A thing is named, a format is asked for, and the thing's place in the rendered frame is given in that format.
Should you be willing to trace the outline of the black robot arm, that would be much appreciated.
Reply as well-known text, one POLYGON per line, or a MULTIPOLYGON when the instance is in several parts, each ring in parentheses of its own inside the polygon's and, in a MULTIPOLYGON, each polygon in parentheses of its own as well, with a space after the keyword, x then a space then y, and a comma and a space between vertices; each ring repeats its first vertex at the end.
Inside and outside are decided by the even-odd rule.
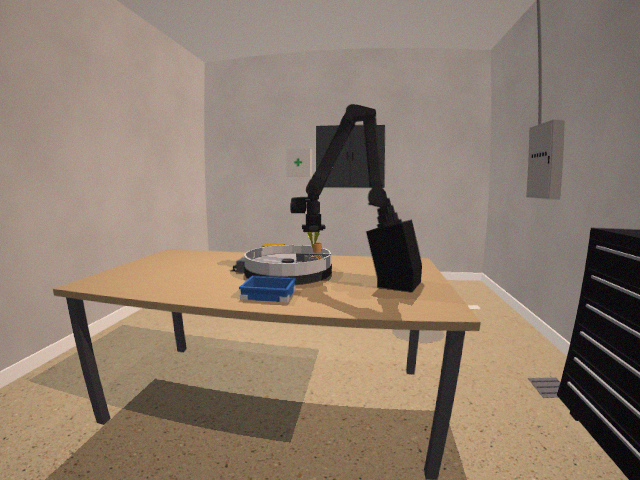
POLYGON ((377 209, 379 215, 377 218, 379 221, 377 225, 378 228, 402 223, 401 219, 398 220, 397 212, 393 210, 394 207, 391 205, 390 199, 387 198, 385 190, 381 188, 383 181, 376 124, 376 109, 350 104, 347 106, 343 117, 317 170, 306 187, 308 197, 292 198, 290 204, 291 213, 305 213, 307 209, 307 213, 312 213, 312 215, 306 214, 306 226, 310 226, 310 230, 318 230, 318 226, 321 226, 321 214, 318 214, 320 213, 319 195, 355 123, 363 121, 369 185, 370 187, 372 185, 372 189, 368 194, 368 205, 382 207, 377 209))

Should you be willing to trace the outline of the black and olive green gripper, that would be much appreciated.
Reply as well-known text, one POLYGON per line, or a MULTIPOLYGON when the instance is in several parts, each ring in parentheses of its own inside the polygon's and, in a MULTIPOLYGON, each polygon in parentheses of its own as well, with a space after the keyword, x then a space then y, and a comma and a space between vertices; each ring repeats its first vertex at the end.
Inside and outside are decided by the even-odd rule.
POLYGON ((312 245, 312 248, 313 248, 312 232, 315 232, 315 235, 314 235, 314 244, 316 244, 316 241, 317 241, 317 239, 318 239, 318 236, 319 236, 319 234, 320 234, 320 231, 323 231, 323 229, 325 229, 325 225, 324 225, 324 224, 321 224, 321 226, 318 226, 318 230, 310 230, 310 226, 306 226, 306 224, 303 224, 303 225, 302 225, 302 229, 303 229, 303 232, 307 232, 307 233, 308 233, 308 236, 309 236, 309 238, 310 238, 311 245, 312 245))

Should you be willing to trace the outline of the blue crate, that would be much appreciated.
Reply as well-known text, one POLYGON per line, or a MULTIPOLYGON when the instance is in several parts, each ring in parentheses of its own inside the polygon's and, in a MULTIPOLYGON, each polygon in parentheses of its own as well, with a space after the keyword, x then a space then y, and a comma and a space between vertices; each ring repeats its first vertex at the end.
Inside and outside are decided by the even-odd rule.
POLYGON ((240 300, 288 303, 296 290, 295 281, 296 278, 251 276, 239 287, 240 300))

